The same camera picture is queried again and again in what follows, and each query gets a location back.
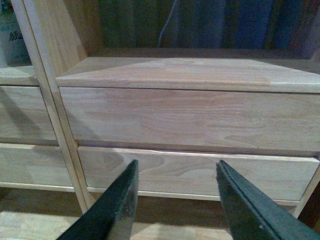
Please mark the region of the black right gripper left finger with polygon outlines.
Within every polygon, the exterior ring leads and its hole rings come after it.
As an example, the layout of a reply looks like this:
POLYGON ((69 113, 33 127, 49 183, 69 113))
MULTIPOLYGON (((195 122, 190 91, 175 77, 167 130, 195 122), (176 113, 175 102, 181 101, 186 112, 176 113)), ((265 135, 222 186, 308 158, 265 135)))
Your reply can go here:
POLYGON ((59 240, 129 240, 138 205, 139 165, 132 160, 59 240))

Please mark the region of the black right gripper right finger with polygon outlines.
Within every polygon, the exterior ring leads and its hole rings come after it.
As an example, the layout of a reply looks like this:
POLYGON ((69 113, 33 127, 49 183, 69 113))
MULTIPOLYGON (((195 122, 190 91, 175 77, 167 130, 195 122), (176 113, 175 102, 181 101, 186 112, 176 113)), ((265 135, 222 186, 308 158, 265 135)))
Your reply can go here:
POLYGON ((319 233, 293 217, 225 161, 216 165, 220 201, 234 240, 318 240, 319 233))

